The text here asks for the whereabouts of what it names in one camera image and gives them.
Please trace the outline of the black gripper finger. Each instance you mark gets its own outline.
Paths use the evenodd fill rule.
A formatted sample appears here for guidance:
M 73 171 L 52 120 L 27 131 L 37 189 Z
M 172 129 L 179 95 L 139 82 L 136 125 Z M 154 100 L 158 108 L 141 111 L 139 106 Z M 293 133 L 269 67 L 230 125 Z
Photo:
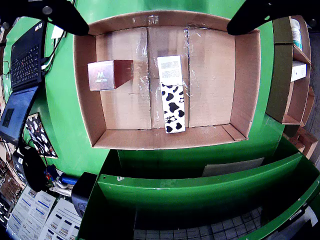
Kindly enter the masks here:
M 47 21 L 76 36 L 86 36 L 90 29 L 73 3 L 68 0 L 16 0 L 14 14 Z
M 247 34 L 261 25 L 283 17 L 300 15 L 310 24 L 309 0 L 246 0 L 227 24 L 233 36 Z

